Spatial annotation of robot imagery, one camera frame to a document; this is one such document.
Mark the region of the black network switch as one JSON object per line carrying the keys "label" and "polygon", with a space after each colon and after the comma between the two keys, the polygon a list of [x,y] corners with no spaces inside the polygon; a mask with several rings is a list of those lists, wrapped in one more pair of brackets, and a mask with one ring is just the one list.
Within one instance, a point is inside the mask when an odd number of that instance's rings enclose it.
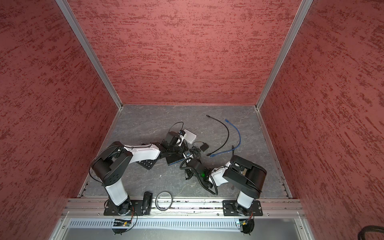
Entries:
{"label": "black network switch", "polygon": [[172,154],[172,155],[166,156],[166,161],[168,166],[178,163],[180,161],[183,161],[184,159],[185,159],[185,156],[183,154]]}

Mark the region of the black power adapter with cable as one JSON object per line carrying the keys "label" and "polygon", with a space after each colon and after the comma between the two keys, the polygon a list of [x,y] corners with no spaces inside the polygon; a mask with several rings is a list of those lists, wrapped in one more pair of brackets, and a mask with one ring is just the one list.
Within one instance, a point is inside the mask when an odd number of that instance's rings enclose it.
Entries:
{"label": "black power adapter with cable", "polygon": [[201,141],[196,141],[192,143],[192,145],[193,145],[193,150],[199,155],[201,153],[204,153],[206,150],[210,148],[210,146],[207,143],[201,142]]}

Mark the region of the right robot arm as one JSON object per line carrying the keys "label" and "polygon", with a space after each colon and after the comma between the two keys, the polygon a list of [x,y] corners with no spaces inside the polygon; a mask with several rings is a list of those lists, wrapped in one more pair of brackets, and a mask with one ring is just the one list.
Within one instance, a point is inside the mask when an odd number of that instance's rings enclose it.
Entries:
{"label": "right robot arm", "polygon": [[201,187],[214,196],[219,194],[218,187],[223,184],[238,189],[236,201],[223,201],[226,216],[252,218],[259,209],[254,201],[260,198],[267,176],[267,170],[260,165],[233,155],[228,163],[218,168],[209,169],[200,160],[189,158],[179,169],[185,171],[187,180],[196,177]]}

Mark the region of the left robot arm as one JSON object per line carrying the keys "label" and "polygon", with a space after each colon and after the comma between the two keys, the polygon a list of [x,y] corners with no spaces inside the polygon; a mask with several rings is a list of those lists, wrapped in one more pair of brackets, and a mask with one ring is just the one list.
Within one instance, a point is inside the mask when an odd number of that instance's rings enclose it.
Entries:
{"label": "left robot arm", "polygon": [[124,145],[119,141],[112,143],[92,161],[90,168],[99,178],[108,194],[108,203],[120,216],[133,212],[130,197],[125,190],[122,177],[129,164],[145,166],[148,162],[160,159],[183,159],[188,150],[184,143],[186,132],[168,132],[162,142],[141,146]]}

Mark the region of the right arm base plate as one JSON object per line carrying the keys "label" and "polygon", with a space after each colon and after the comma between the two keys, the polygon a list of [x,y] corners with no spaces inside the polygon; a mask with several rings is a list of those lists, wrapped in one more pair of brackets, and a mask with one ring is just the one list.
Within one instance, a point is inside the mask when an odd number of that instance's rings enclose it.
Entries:
{"label": "right arm base plate", "polygon": [[261,217],[263,210],[260,201],[254,200],[251,206],[247,209],[242,207],[235,200],[224,200],[223,212],[226,217]]}

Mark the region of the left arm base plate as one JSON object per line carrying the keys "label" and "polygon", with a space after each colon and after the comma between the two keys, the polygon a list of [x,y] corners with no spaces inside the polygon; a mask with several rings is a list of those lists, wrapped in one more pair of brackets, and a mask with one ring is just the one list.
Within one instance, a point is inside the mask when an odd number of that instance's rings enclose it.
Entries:
{"label": "left arm base plate", "polygon": [[107,200],[104,204],[104,216],[137,216],[142,215],[143,200],[131,200],[129,203],[123,203],[121,206],[116,206],[111,200]]}

